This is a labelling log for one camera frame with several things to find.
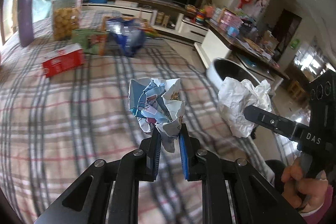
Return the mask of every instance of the cardboard box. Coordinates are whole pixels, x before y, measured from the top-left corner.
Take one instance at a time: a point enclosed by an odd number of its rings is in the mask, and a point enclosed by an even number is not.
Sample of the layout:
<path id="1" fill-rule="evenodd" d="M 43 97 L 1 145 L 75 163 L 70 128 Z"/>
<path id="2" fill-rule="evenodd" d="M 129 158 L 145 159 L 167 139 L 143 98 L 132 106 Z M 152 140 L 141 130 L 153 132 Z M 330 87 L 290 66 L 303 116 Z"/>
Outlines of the cardboard box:
<path id="1" fill-rule="evenodd" d="M 108 34 L 94 29 L 77 29 L 72 31 L 72 42 L 78 43 L 84 53 L 104 55 Z"/>
<path id="2" fill-rule="evenodd" d="M 266 31 L 264 33 L 264 36 L 262 38 L 262 43 L 270 51 L 274 51 L 274 49 L 279 44 L 278 40 L 272 35 L 272 33 L 270 31 Z"/>
<path id="3" fill-rule="evenodd" d="M 46 77 L 70 70 L 84 64 L 83 49 L 79 44 L 69 45 L 48 53 L 42 62 Z"/>

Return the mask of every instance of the blue gripper pad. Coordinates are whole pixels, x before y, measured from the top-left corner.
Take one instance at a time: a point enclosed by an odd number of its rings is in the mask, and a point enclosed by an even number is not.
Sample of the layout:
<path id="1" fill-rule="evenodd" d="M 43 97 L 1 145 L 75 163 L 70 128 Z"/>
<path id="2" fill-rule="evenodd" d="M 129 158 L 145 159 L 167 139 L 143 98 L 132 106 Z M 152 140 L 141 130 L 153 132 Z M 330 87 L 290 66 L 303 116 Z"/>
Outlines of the blue gripper pad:
<path id="1" fill-rule="evenodd" d="M 182 170 L 183 170 L 184 178 L 187 180 L 189 178 L 189 166 L 188 166 L 187 152 L 186 152 L 185 143 L 184 143 L 184 137 L 182 136 L 182 134 L 179 134 L 178 142 L 180 145 Z"/>

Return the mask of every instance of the blue plastic bag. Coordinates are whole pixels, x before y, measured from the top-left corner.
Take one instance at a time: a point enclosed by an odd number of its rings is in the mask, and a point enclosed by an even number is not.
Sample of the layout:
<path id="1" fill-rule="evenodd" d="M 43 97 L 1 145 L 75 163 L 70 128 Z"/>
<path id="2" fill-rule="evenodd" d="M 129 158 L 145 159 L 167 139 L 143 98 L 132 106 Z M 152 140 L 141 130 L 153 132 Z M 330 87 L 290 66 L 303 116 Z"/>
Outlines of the blue plastic bag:
<path id="1" fill-rule="evenodd" d="M 106 21 L 106 30 L 110 32 L 110 38 L 120 45 L 125 56 L 133 57 L 145 42 L 145 33 L 139 28 L 135 19 L 123 20 L 111 18 Z"/>

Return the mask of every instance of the window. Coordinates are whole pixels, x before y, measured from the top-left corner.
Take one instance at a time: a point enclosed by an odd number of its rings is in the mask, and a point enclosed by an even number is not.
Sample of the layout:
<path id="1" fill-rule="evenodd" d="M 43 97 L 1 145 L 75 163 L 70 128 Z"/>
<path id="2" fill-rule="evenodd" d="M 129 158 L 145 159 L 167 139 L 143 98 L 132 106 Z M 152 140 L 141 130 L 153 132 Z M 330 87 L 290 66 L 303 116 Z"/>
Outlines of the window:
<path id="1" fill-rule="evenodd" d="M 333 72 L 336 72 L 336 70 L 330 63 L 327 63 L 325 66 L 327 67 L 327 69 L 331 69 Z"/>
<path id="2" fill-rule="evenodd" d="M 12 7 L 13 7 L 13 0 L 3 1 L 2 8 L 3 8 L 3 27 L 5 32 L 5 41 L 7 41 L 13 35 Z"/>

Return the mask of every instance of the human hand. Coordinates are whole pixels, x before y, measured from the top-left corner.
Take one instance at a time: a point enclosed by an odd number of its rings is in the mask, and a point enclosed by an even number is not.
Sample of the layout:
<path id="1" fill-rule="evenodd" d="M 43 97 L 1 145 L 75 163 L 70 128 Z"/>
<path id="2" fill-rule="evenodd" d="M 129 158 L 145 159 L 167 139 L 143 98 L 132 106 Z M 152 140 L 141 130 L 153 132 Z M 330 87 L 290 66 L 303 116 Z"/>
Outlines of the human hand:
<path id="1" fill-rule="evenodd" d="M 323 204 L 328 188 L 326 173 L 323 171 L 320 180 L 303 178 L 303 172 L 300 167 L 300 157 L 296 158 L 293 165 L 287 166 L 284 169 L 281 181 L 285 184 L 282 196 L 294 208 L 300 207 L 302 203 L 301 198 L 296 193 L 297 191 L 311 196 L 308 204 L 301 211 L 302 213 L 311 212 Z"/>

